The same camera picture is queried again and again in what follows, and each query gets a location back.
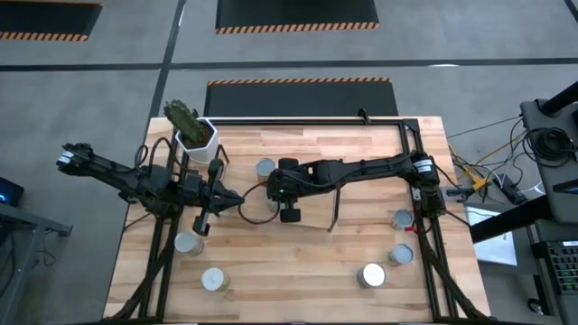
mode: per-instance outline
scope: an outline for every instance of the power cord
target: power cord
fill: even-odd
[[[255,189],[258,188],[259,186],[263,186],[263,185],[265,185],[265,184],[267,184],[266,181],[261,181],[261,182],[259,182],[258,184],[253,185],[253,187],[251,187],[250,189],[248,189],[248,190],[245,192],[245,194],[243,194],[243,199],[246,198],[247,195],[249,195],[249,193],[251,193],[253,190],[255,190]],[[269,223],[269,222],[275,220],[275,218],[277,218],[277,216],[279,215],[279,211],[281,210],[281,203],[279,203],[279,204],[277,204],[277,211],[275,212],[275,214],[274,214],[271,218],[268,218],[268,219],[265,219],[265,220],[253,220],[253,219],[247,218],[247,217],[243,214],[243,211],[241,210],[241,206],[242,206],[242,205],[239,205],[239,206],[238,206],[238,214],[239,214],[239,216],[242,217],[243,220],[245,220],[246,222],[250,223],[251,225],[264,225],[264,224],[266,224],[266,223]]]
[[[576,146],[568,134],[559,127],[537,128],[526,134],[522,147],[524,153],[542,167],[558,168],[567,164],[576,154]],[[540,158],[557,164],[538,161]]]

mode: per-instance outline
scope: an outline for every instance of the tin can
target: tin can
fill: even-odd
[[[389,252],[387,261],[393,266],[408,265],[414,260],[414,251],[406,244],[399,244]]]
[[[202,286],[207,291],[222,292],[227,290],[231,279],[227,272],[218,267],[208,268],[200,278]]]
[[[256,164],[255,170],[259,182],[267,181],[271,172],[275,170],[275,162],[269,158],[263,158]]]
[[[179,253],[196,256],[202,253],[205,242],[190,231],[182,231],[174,238],[174,249]]]
[[[378,288],[386,281],[386,270],[375,263],[370,263],[358,270],[358,282],[364,288]]]
[[[414,216],[406,209],[399,209],[391,218],[391,227],[395,230],[405,230],[414,223]]]

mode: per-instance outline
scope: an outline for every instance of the black metal frame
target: black metal frame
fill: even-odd
[[[420,129],[419,129],[419,122],[417,119],[409,118],[388,118],[388,119],[372,119],[369,120],[367,116],[362,117],[353,117],[353,118],[338,118],[338,119],[331,119],[331,118],[312,118],[312,119],[298,119],[298,118],[278,118],[278,119],[259,119],[259,118],[211,118],[211,123],[213,125],[389,125],[389,126],[396,126],[400,133],[401,145],[403,153],[410,153],[410,146],[409,141],[407,138],[407,130],[410,130],[415,139],[415,149],[423,151],[423,143],[421,139]],[[172,135],[171,146],[175,149],[176,152],[176,139],[175,133]],[[227,154],[224,151],[224,147],[222,145],[219,146],[218,152],[216,157],[223,152],[225,158],[228,162]],[[170,170],[174,168],[174,159],[175,157],[169,157],[167,162],[167,167]],[[189,157],[184,154],[181,159],[182,165],[187,165],[189,162]],[[181,170],[180,172],[180,181],[183,181],[186,176],[186,171]],[[414,206],[414,213],[415,213],[415,224],[417,227],[417,231],[420,233],[425,232],[424,226],[424,218],[422,218],[417,211],[419,210],[417,207],[419,206],[419,198],[416,198],[414,195],[413,189],[410,188],[412,192],[412,203]],[[339,214],[339,191],[336,193],[336,209],[334,210],[334,221],[337,220],[337,216]],[[179,222],[180,222],[180,215],[174,216],[171,218],[171,224],[169,229],[169,236],[167,237],[166,244],[170,244],[173,242]],[[443,268],[449,272],[449,267],[447,265],[447,257],[445,254],[445,249],[443,246],[443,238],[442,238],[442,231],[440,228],[440,224],[437,218],[431,220],[432,222],[432,234],[433,240],[435,243],[435,253],[439,258],[440,264]],[[172,257],[174,254],[174,246],[173,245],[166,245],[164,246],[163,250],[159,255],[158,253],[160,248],[161,242],[161,234],[163,232],[163,222],[157,223],[154,226],[154,237],[151,244],[150,250],[150,258],[149,258],[149,265],[147,266],[146,274],[144,277],[143,282],[137,288],[135,294],[141,293],[140,298],[138,298],[138,302],[141,304],[141,308],[138,312],[138,317],[135,319],[104,319],[98,322],[93,322],[90,324],[160,324],[160,323],[168,323],[164,322],[164,309],[166,307],[166,299],[169,290],[169,282],[171,276],[171,269],[172,269]],[[425,243],[422,240],[419,240],[420,251],[424,251]],[[442,316],[440,312],[440,305],[437,298],[437,291],[435,287],[435,280],[434,274],[432,271],[432,264],[430,261],[423,255],[422,261],[424,265],[424,275],[425,275],[425,286],[427,289],[428,299],[430,302],[430,310],[432,313],[432,321],[431,323],[441,323],[441,324],[492,324],[492,325],[517,325],[518,323],[515,322],[506,322],[506,321],[499,321],[493,319],[464,319],[460,318],[457,313],[457,306],[456,301],[448,286],[443,283],[443,289],[445,293],[445,299],[448,304],[448,312],[449,316]],[[150,302],[150,294],[151,294],[151,287],[154,281],[154,278],[160,272],[160,269],[163,269],[162,281],[161,281],[161,288],[159,290],[158,296],[158,303],[156,308],[156,313],[154,316],[148,316],[148,305]],[[380,324],[391,324],[392,322],[384,322]],[[217,325],[218,323],[204,323],[207,325]]]

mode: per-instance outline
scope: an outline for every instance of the green plant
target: green plant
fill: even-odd
[[[180,100],[166,102],[164,114],[179,131],[181,141],[188,149],[200,148],[207,145],[208,127],[197,120],[199,114],[190,109]]]

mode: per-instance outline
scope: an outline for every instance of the potted plant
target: potted plant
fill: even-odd
[[[177,128],[179,145],[191,160],[196,163],[209,164],[219,147],[219,134],[213,124],[195,109],[190,111],[180,100],[167,102],[164,114]]]

